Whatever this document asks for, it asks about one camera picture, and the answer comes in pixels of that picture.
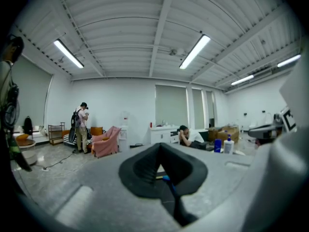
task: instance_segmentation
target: dark hair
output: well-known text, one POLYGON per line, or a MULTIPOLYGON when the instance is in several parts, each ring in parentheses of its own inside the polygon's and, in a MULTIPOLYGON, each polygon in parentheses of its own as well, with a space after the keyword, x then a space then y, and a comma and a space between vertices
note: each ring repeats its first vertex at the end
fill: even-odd
POLYGON ((188 129, 188 128, 186 126, 180 126, 179 129, 184 131, 185 129, 188 129))
POLYGON ((15 37, 8 42, 8 45, 16 46, 16 50, 12 55, 12 62, 15 63, 24 50, 24 41, 21 37, 15 37))

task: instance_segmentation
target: window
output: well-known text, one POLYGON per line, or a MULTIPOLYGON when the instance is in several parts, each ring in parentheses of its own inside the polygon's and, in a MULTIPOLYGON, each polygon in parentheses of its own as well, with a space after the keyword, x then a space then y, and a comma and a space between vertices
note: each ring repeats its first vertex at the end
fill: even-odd
POLYGON ((188 126, 187 95, 185 87, 155 86, 155 122, 188 126))
POLYGON ((12 77, 19 87, 20 112, 16 125, 23 126, 27 116, 31 118, 33 126, 44 125, 45 101, 52 76, 20 57, 12 67, 12 77))
POLYGON ((213 112, 213 95, 212 92, 206 91, 207 105, 208 105, 208 119, 211 126, 214 126, 214 112, 213 112))
POLYGON ((195 129, 203 129, 205 126, 204 126, 204 107, 203 107, 202 90, 192 89, 192 93, 193 93, 195 129))

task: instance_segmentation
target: pink armchair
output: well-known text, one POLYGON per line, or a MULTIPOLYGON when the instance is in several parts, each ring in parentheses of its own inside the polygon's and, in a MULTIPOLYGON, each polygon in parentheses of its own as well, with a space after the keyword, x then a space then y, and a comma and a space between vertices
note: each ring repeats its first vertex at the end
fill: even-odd
POLYGON ((92 136, 92 150, 95 156, 100 158, 118 152, 117 136, 121 128, 112 126, 107 132, 100 136, 92 136))

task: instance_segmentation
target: white bottle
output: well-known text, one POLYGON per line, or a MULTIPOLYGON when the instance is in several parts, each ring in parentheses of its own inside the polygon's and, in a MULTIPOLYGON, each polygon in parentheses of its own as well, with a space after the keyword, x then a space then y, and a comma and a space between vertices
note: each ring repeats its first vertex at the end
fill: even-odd
POLYGON ((228 134, 228 139, 224 140, 224 153, 232 155, 234 152, 234 141, 231 140, 231 135, 228 134))

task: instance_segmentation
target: cardboard box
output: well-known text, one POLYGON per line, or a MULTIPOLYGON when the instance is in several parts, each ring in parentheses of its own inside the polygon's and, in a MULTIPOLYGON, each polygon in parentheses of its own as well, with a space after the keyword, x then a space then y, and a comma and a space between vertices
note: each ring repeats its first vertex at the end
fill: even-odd
POLYGON ((235 143, 238 142, 239 129, 237 127, 223 127, 222 131, 218 132, 217 134, 217 139, 221 139, 222 145, 224 145, 224 140, 227 140, 228 134, 231 135, 231 140, 233 140, 235 143))
POLYGON ((218 132, 220 132, 222 128, 221 127, 210 127, 210 128, 207 128, 207 130, 208 130, 208 141, 212 142, 217 138, 218 132))

